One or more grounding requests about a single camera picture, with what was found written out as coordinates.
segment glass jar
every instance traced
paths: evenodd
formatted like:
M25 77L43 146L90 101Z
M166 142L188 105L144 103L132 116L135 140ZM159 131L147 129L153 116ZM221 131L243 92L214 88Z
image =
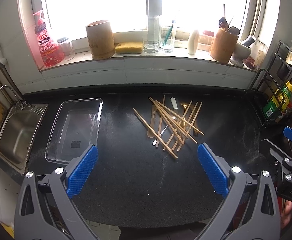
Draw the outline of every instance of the glass jar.
M155 53L159 48L161 29L161 15L147 16L146 26L143 29L143 46L146 53Z
M75 52L73 49L73 45L71 44L71 40L67 37L63 37L57 40L62 52L64 53L64 60L68 61L75 57Z
M267 46L259 39L253 38L255 42L250 45L252 52L248 58L243 60L243 63L250 69L258 70L265 58Z
M171 52L174 48L174 42L176 37L176 21L172 21L172 25L170 27L162 26L160 32L160 47L163 52Z

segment jar lid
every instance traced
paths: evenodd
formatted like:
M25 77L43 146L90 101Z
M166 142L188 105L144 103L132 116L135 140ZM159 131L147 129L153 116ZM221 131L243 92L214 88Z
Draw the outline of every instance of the jar lid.
M291 82L287 81L286 82L286 86L292 92L292 84L291 84Z
M63 43L66 40L68 40L67 37L62 37L62 38L60 38L60 39L57 40L57 43Z
M211 31L202 31L202 33L204 34L204 35L207 35L207 36L211 36L211 37L214 37L214 32L211 32Z

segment spice jar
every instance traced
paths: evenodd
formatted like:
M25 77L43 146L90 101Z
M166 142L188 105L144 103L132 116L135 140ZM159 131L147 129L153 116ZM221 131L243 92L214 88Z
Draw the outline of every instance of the spice jar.
M63 37L57 40L62 52L64 53L64 60L68 61L75 57L75 52L73 49L73 45L71 44L71 40L67 37Z
M258 70L266 55L267 46L259 39L253 37L255 42L250 46L252 52L250 56L243 60L244 64L250 69Z

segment drinking glass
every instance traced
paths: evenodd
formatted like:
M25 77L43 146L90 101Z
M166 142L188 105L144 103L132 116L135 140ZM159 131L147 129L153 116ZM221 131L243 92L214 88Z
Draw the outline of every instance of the drinking glass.
M143 46L146 53L155 53L159 49L161 30L161 15L147 16L146 26L143 29Z

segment pump dispenser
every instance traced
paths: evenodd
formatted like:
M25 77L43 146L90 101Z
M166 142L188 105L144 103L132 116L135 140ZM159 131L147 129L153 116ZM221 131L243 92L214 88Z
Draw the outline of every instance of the pump dispenser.
M37 18L35 34L37 36L38 47L44 65L46 67L51 67L61 62L65 56L57 41L52 38L51 30L47 29L45 19L42 17L42 12L43 10L40 10L33 14Z

